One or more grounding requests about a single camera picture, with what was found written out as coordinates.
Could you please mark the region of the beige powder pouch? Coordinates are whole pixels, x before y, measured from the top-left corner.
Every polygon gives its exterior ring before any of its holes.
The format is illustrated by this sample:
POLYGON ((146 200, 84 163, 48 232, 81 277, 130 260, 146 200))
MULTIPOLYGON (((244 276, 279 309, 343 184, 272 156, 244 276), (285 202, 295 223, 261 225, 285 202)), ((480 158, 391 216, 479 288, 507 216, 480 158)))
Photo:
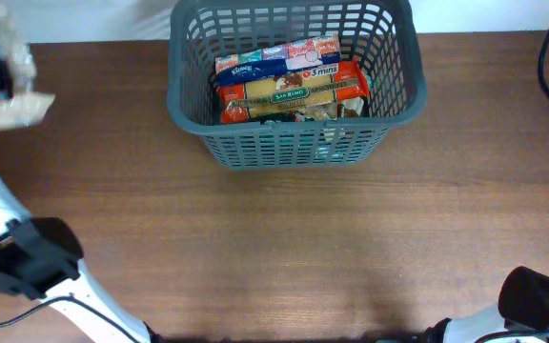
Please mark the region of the beige powder pouch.
POLYGON ((0 131, 41 123, 55 95, 33 90, 37 68, 30 46, 3 4, 0 4, 0 57, 11 76, 11 96, 0 98, 0 131))

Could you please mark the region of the Kleenex tissue multipack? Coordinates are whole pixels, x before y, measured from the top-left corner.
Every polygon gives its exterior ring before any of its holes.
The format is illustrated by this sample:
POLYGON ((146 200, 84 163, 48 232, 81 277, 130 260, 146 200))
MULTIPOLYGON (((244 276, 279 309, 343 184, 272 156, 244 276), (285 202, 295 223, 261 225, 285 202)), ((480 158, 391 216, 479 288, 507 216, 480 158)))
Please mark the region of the Kleenex tissue multipack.
POLYGON ((214 82, 218 87, 225 87, 340 61, 338 35, 330 33, 269 48, 217 57, 214 62, 214 82))

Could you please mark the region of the San Remo spaghetti packet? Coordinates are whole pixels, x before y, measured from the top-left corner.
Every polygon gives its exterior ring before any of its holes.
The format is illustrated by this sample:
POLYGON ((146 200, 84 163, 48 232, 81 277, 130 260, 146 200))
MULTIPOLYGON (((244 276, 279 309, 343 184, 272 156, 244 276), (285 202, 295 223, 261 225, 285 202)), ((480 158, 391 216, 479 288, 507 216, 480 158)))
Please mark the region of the San Remo spaghetti packet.
POLYGON ((271 114, 363 100, 369 90, 367 77, 352 60, 223 86, 217 92, 223 103, 221 122, 235 124, 260 120, 271 114))

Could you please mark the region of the beige brown snack pouch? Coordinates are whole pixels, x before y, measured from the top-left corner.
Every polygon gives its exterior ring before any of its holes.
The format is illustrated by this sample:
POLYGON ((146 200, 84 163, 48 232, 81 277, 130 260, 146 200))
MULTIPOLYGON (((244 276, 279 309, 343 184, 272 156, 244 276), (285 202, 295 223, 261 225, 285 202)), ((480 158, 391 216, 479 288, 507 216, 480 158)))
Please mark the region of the beige brown snack pouch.
POLYGON ((364 99, 356 97, 323 105, 314 105, 274 115, 274 121, 305 122, 305 121, 336 121, 341 118, 360 117, 364 107, 364 99))

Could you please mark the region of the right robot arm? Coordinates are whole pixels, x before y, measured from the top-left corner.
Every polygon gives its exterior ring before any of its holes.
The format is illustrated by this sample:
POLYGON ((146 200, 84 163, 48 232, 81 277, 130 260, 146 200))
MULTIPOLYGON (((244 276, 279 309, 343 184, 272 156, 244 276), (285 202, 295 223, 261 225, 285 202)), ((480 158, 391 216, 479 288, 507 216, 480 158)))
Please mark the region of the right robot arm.
POLYGON ((549 276, 517 267, 503 282, 494 305, 465 318, 446 318, 417 341, 549 343, 549 276))

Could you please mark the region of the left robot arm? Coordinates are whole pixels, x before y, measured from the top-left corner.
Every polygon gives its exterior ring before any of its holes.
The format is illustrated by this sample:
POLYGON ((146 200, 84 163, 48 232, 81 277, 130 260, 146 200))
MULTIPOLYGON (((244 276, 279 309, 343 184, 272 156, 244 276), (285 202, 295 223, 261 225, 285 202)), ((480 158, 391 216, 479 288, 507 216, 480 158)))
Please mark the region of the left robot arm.
POLYGON ((53 308, 94 342, 159 339, 92 277, 71 228, 60 218, 32 216, 1 178, 0 293, 53 308))

